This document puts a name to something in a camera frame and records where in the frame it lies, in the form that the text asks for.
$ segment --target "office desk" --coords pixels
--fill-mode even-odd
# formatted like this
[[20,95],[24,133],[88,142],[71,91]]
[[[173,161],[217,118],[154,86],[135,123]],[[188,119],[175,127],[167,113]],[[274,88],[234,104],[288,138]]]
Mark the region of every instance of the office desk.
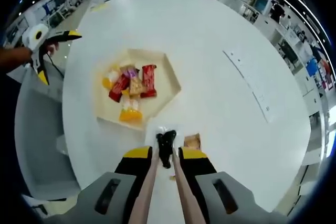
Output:
[[[97,120],[93,68],[126,48],[163,51],[182,86],[157,119],[199,132],[217,171],[249,188],[272,211],[290,187],[307,149],[310,124],[293,75],[276,49],[248,21],[217,0],[112,0],[88,10],[70,48],[63,120],[73,170],[81,188],[122,155],[144,144],[144,134]],[[252,59],[259,81],[280,109],[270,122],[246,80],[223,53]],[[173,169],[160,166],[148,223],[184,223]]]

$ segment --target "yellow candy wrapper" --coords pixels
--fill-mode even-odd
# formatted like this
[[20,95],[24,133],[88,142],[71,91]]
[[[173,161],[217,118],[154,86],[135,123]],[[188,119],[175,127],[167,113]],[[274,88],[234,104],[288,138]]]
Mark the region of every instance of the yellow candy wrapper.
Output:
[[117,81],[121,74],[120,68],[116,64],[112,64],[102,79],[103,87],[107,90],[111,90],[113,88],[114,83]]
[[130,97],[128,90],[122,93],[122,109],[119,116],[121,122],[141,122],[142,113],[139,109],[140,97]]

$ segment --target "floor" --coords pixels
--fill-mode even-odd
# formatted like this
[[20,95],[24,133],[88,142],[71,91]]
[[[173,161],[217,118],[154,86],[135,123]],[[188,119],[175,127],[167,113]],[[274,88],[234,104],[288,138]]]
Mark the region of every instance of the floor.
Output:
[[[71,14],[68,18],[66,18],[63,22],[59,24],[59,26],[55,29],[57,31],[60,30],[76,30],[80,24],[81,19],[83,18],[90,1],[86,1],[82,3],[77,10]],[[65,42],[59,45],[59,50],[55,52],[53,55],[54,64],[59,68],[65,69],[66,61],[69,55],[69,50],[71,47],[71,42]],[[304,175],[306,167],[301,167],[293,180],[292,186],[289,188],[287,193],[284,195],[281,202],[278,204],[275,211],[287,215],[295,202],[298,200],[298,192],[300,182]],[[48,216],[56,215],[56,214],[64,214],[70,208],[72,208],[77,202],[77,196],[73,196],[68,198],[66,201],[50,201],[44,204]]]

